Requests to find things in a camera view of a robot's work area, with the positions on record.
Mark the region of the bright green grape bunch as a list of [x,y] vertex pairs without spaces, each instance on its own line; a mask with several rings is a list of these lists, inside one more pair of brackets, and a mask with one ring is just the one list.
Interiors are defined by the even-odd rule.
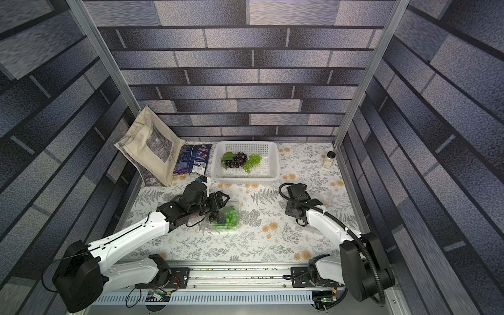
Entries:
[[231,207],[229,209],[220,210],[220,213],[225,217],[225,223],[221,224],[213,223],[213,227],[217,230],[233,230],[239,226],[239,213],[235,208]]

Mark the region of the dark purple grape bunch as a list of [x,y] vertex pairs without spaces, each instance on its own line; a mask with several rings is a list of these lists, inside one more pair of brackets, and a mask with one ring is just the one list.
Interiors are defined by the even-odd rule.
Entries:
[[237,152],[236,154],[232,152],[227,152],[224,156],[224,168],[229,169],[237,169],[240,167],[244,167],[246,161],[248,160],[248,156],[243,152]]

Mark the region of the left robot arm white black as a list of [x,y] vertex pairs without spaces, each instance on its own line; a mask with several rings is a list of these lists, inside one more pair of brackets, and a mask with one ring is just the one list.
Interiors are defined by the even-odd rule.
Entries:
[[217,214],[229,199],[221,191],[211,193],[207,179],[200,177],[186,186],[181,195],[130,227],[88,244],[71,244],[52,278],[67,311],[82,311],[102,295],[125,287],[163,289],[176,277],[159,254],[131,263],[119,260],[155,238],[188,226],[192,217]]

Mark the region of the small dark grape bunch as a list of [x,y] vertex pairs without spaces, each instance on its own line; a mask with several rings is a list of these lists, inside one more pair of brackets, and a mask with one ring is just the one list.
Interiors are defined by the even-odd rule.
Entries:
[[220,213],[220,211],[212,211],[209,215],[210,223],[221,224],[225,223],[225,217]]

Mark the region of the clear clamshell container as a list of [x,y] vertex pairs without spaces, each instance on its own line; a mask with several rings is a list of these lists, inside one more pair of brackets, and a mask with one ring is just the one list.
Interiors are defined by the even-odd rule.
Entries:
[[210,213],[207,228],[217,232],[232,232],[240,227],[240,204],[228,202],[226,206]]
[[321,201],[323,206],[335,216],[343,216],[344,213],[353,213],[349,196],[344,188],[310,186],[307,191],[312,199]]

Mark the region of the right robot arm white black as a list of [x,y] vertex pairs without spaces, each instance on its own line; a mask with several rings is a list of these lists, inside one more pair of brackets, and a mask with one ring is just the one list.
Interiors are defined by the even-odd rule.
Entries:
[[385,290],[395,285],[395,276],[385,249],[375,234],[351,229],[312,199],[307,185],[283,183],[280,196],[287,201],[286,215],[301,227],[313,227],[339,248],[339,258],[322,254],[308,261],[307,270],[288,278],[308,278],[314,286],[328,282],[341,284],[357,301],[386,303]]

